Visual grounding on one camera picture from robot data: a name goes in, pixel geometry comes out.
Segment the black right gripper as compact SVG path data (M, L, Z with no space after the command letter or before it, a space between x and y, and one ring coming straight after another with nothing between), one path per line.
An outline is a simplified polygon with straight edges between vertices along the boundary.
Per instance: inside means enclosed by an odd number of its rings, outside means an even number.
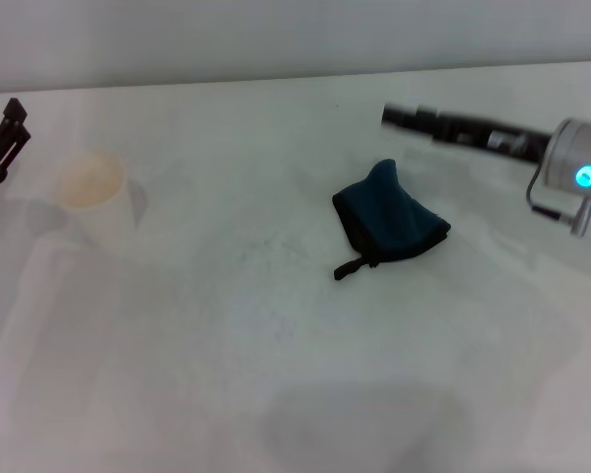
M439 120L441 127L433 122ZM408 108L387 103L381 125L393 130L422 135L444 144L484 151L516 161L537 164L543 157L551 133L494 121L491 119L437 113L429 108Z

